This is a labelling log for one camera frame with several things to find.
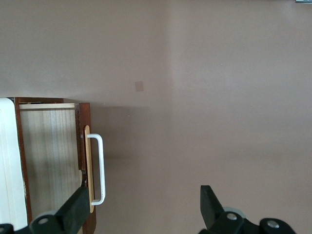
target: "metal bolt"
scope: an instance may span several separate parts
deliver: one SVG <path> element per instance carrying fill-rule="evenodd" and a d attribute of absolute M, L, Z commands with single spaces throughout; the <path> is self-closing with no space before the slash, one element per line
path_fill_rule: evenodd
<path fill-rule="evenodd" d="M 230 220 L 237 220 L 237 216 L 233 213 L 228 213 L 226 217 Z"/>
<path fill-rule="evenodd" d="M 48 219 L 47 218 L 42 218 L 41 220 L 38 221 L 38 224 L 44 224 L 48 222 Z"/>
<path fill-rule="evenodd" d="M 276 222 L 273 221 L 273 220 L 269 220 L 269 221 L 268 221 L 268 225 L 269 225 L 271 228 L 279 228 L 278 223 L 276 223 Z"/>

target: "drawer handle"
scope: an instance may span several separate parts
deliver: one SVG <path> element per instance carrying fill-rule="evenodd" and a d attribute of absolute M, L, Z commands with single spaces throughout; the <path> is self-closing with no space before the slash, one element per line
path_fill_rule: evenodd
<path fill-rule="evenodd" d="M 87 177 L 88 177 L 88 188 L 89 188 L 89 202 L 90 202 L 90 213 L 93 213 L 94 206 L 103 203 L 106 191 L 105 191 L 105 172 L 104 172 L 104 149 L 103 140 L 98 134 L 91 134 L 90 127 L 86 125 L 84 127 L 84 138 L 86 147 L 86 159 L 87 159 Z M 94 199 L 93 191 L 93 169 L 92 169 L 92 158 L 91 158 L 91 142 L 90 138 L 97 139 L 98 143 L 98 158 L 99 158 L 99 174 L 100 174 L 100 189 L 101 189 L 101 199 Z"/>
<path fill-rule="evenodd" d="M 99 134 L 88 134 L 88 138 L 97 139 L 98 143 L 98 158 L 99 158 L 99 176 L 100 176 L 100 185 L 101 185 L 101 199 L 95 199 L 92 201 L 91 205 L 98 206 L 103 203 L 106 191 L 105 191 L 105 171 L 104 171 L 104 148 L 103 140 Z"/>

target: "small stain on wall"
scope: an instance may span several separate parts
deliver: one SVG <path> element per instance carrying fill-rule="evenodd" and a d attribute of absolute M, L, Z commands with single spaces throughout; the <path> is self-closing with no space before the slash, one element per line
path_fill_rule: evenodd
<path fill-rule="evenodd" d="M 136 91 L 137 91 L 137 92 L 142 92 L 142 91 L 144 91 L 143 81 L 137 81 L 137 82 L 135 82 L 135 86 L 136 86 Z"/>

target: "wall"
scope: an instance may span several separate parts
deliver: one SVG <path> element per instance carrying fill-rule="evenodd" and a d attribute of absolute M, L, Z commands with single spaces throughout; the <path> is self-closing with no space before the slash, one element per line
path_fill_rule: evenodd
<path fill-rule="evenodd" d="M 96 233 L 198 233 L 199 188 L 312 229 L 312 5 L 1 1 L 1 96 L 90 102 Z M 136 92 L 135 82 L 144 91 Z"/>

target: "wooden cabinet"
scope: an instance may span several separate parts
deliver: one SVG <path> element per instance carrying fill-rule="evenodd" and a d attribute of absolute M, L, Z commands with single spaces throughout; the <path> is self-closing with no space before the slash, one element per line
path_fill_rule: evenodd
<path fill-rule="evenodd" d="M 64 103 L 62 98 L 10 99 L 30 223 L 45 211 L 58 210 L 79 186 L 89 186 L 84 128 L 91 127 L 90 105 Z M 95 227 L 94 208 L 80 232 L 92 234 Z"/>

